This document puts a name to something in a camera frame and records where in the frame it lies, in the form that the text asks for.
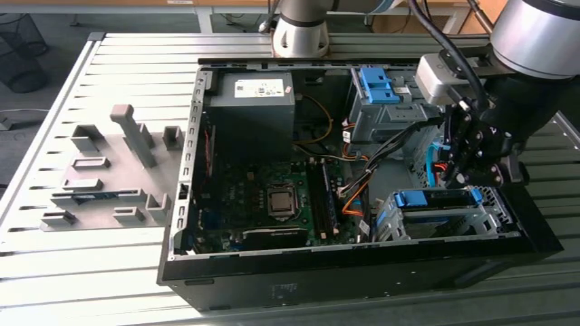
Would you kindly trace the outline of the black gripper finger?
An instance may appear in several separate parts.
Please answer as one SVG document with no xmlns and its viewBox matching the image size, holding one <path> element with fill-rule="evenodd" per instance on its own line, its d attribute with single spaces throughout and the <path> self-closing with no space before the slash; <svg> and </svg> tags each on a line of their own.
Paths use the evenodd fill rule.
<svg viewBox="0 0 580 326">
<path fill-rule="evenodd" d="M 485 125 L 466 103 L 452 105 L 445 112 L 444 144 L 448 145 L 442 180 L 446 187 L 486 186 L 482 167 Z"/>
<path fill-rule="evenodd" d="M 486 186 L 501 187 L 506 184 L 526 185 L 529 173 L 525 165 L 518 160 L 516 152 L 506 156 L 490 155 L 486 157 Z"/>
</svg>

